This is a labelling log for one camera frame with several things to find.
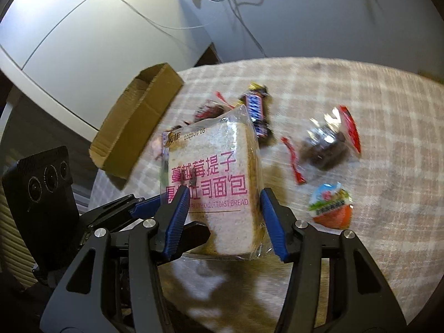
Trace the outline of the packaged toast bread slice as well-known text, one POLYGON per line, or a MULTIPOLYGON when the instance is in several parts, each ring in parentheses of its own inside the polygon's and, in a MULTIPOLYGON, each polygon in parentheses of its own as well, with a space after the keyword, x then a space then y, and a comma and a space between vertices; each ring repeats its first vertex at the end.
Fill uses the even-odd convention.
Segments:
POLYGON ((187 222, 207 225, 210 237, 189 255, 205 259, 253 259, 265 227, 260 213, 263 175, 256 132, 244 105, 163 133, 160 191, 172 201, 190 191, 187 222))

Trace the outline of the Snickers bar brown wrapper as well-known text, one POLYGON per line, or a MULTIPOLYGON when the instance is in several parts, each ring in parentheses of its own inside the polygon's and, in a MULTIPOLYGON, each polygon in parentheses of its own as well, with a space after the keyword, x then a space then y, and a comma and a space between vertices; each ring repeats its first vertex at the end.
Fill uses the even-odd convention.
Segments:
POLYGON ((268 143, 273 132, 268 119, 269 93, 266 86, 250 83, 248 89, 240 95, 239 102, 243 104, 253 123, 259 144, 268 143))

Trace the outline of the clear bag dark snack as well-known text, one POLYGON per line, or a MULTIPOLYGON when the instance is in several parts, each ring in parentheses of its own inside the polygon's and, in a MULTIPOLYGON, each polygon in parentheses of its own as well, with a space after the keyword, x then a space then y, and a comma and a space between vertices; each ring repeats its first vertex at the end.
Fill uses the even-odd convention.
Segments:
POLYGON ((299 153, 303 163, 320 170, 332 168, 350 155, 359 159, 360 136, 349 109, 337 105, 322 117, 311 117, 299 153))

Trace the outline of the brown cardboard box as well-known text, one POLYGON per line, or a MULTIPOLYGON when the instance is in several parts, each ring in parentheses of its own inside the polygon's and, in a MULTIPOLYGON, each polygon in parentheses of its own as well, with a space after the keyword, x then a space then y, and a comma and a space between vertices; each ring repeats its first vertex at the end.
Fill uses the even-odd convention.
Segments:
POLYGON ((128 179, 145 145, 184 82, 168 63, 153 65, 129 83, 90 144, 95 166, 128 179))

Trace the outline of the egg-shaped orange white candy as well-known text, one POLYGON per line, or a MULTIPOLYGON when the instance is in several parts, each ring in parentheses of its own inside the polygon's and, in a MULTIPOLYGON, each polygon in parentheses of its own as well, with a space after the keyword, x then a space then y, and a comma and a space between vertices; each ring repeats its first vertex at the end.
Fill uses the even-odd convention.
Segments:
POLYGON ((312 220, 329 229, 345 230, 351 223, 353 201, 340 182, 322 184, 312 194, 308 211, 312 220))

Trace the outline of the red wrapped dark snack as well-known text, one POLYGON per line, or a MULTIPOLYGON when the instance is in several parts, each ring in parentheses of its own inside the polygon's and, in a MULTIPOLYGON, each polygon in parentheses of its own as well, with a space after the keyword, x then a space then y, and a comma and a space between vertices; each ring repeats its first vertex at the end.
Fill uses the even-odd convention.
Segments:
POLYGON ((195 123, 202 120, 217 118, 234 109, 234 106, 228 103, 220 92, 217 91, 215 97, 215 100, 208 99, 203 105, 198 107, 193 115, 193 121, 195 123))

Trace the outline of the red narrow snack stick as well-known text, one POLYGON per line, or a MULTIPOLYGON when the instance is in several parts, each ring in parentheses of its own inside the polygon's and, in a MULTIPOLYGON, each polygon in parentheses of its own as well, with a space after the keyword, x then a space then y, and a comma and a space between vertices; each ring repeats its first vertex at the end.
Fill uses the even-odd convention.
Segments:
POLYGON ((287 137, 281 137, 281 142, 286 146, 290 154, 290 164, 294 172, 294 178, 299 185, 306 183, 305 177, 303 177, 302 172, 299 167, 298 158, 296 154, 296 149, 292 144, 291 140, 287 137))

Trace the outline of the white cabinet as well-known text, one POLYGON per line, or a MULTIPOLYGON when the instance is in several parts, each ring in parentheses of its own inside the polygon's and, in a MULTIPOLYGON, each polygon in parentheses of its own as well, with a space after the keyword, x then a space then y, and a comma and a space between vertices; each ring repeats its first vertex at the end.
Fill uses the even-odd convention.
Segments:
POLYGON ((192 68, 210 45, 184 0, 12 0, 1 19, 2 72, 87 140, 141 70, 192 68))

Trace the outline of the checkered beige tablecloth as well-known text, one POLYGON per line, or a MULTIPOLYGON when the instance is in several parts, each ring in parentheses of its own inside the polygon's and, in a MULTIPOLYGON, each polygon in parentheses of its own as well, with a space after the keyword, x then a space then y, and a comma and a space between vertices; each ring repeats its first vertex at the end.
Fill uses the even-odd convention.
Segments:
MULTIPOLYGON (((320 58, 253 59, 182 71, 184 86, 158 132, 192 118, 217 92, 234 102, 258 83, 269 90, 275 140, 261 149, 263 180, 297 217, 313 191, 341 183, 354 202, 351 229, 412 320, 443 276, 443 86, 417 74, 320 58), (304 168, 298 185, 281 142, 299 141, 310 119, 345 105, 362 154, 329 171, 304 168)), ((179 259, 160 268, 163 292, 213 332, 273 332, 291 266, 268 253, 251 261, 179 259)))

